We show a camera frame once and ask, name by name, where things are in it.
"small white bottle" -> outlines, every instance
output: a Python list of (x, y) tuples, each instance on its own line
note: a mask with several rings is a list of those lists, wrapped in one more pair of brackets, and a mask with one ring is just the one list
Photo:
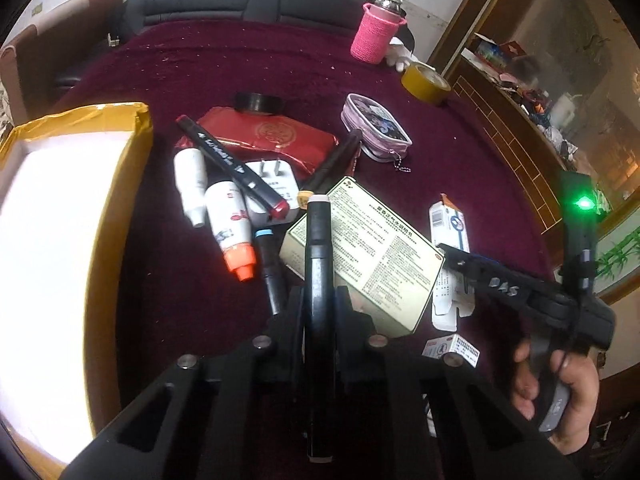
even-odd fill
[(175, 187), (180, 192), (182, 209), (194, 227), (205, 223), (207, 169), (198, 148), (185, 148), (174, 157)]
[(211, 231), (225, 256), (226, 268), (244, 282), (254, 276), (256, 263), (252, 229), (242, 193), (235, 183), (223, 181), (205, 193)]

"orange cap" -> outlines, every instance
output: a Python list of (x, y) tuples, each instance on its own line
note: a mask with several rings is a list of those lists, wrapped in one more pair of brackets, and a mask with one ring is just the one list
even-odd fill
[(254, 248), (249, 242), (229, 247), (225, 251), (225, 263), (227, 269), (236, 273), (238, 280), (250, 280), (254, 276)]

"hand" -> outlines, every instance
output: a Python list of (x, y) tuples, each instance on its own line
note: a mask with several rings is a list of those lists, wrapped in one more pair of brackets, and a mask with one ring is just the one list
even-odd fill
[[(511, 387), (511, 403), (527, 419), (534, 415), (533, 400), (538, 396), (540, 385), (529, 368), (530, 343), (522, 341), (513, 355), (516, 373)], [(562, 364), (564, 352), (551, 354), (551, 371)], [(559, 373), (560, 380), (571, 388), (571, 399), (558, 427), (549, 437), (560, 453), (567, 455), (578, 451), (589, 439), (589, 424), (598, 402), (600, 381), (595, 365), (587, 356), (570, 353)]]

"bottle with orange cap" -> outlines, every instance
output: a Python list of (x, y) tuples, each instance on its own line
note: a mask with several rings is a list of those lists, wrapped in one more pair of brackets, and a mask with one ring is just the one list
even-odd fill
[(213, 235), (225, 256), (225, 263), (238, 280), (254, 276), (256, 263), (252, 230), (242, 193), (235, 183), (222, 181), (210, 186), (205, 203)]

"maroon tablecloth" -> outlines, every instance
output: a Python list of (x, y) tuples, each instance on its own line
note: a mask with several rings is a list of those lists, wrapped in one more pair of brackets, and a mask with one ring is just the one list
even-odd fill
[[(416, 100), (385, 66), (353, 59), (350, 40), (302, 28), (194, 21), (153, 27), (101, 59), (56, 107), (142, 101), (150, 106), (155, 144), (127, 240), (118, 305), (118, 364), (127, 402), (187, 352), (219, 354), (264, 327), (269, 308), (260, 280), (239, 283), (225, 269), (207, 228), (183, 217), (172, 173), (174, 119), (232, 105), (236, 91), (283, 97), (286, 114), (336, 136), (349, 92), (382, 103), (414, 145), (412, 172), (362, 156), (356, 178), (415, 228), (429, 235), (428, 208), (445, 192), (465, 214), (472, 250), (548, 275), (540, 230), (513, 172), (475, 112), (452, 96), (441, 107)], [(511, 312), (479, 305), (459, 332), (481, 349), (491, 374), (508, 362), (518, 337)], [(430, 314), (409, 345), (436, 336)]]

